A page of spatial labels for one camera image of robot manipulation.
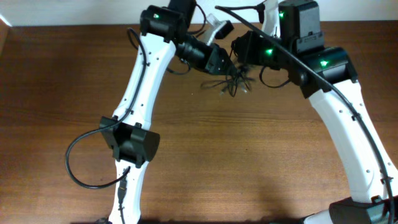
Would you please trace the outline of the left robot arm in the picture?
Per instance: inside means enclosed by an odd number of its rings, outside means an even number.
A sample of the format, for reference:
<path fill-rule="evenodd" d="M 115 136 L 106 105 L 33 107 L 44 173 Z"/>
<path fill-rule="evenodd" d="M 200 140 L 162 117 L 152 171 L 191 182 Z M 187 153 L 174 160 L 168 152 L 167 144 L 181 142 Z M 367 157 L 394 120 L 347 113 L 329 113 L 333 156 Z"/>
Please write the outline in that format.
<path fill-rule="evenodd" d="M 230 21 L 210 16 L 202 39 L 188 31 L 196 1 L 170 1 L 166 7 L 149 6 L 141 14 L 137 58 L 126 91 L 111 118 L 100 121 L 101 133 L 113 152 L 116 190 L 112 211 L 104 223 L 138 223 L 144 175 L 160 143 L 150 131 L 152 111 L 160 84 L 174 56 L 212 75 L 234 71 L 228 54 L 215 39 L 227 36 Z"/>

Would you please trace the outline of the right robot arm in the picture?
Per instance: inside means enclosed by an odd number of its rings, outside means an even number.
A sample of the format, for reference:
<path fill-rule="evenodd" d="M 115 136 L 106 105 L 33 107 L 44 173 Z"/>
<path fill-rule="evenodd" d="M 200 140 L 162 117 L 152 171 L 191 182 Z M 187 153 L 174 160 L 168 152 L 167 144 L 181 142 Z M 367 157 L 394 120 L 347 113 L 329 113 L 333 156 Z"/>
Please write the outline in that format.
<path fill-rule="evenodd" d="M 347 52 L 326 47 L 315 1 L 264 1 L 262 28 L 238 40 L 242 62 L 285 69 L 324 122 L 345 169 L 350 196 L 301 223 L 396 223 L 397 168 L 364 105 Z"/>

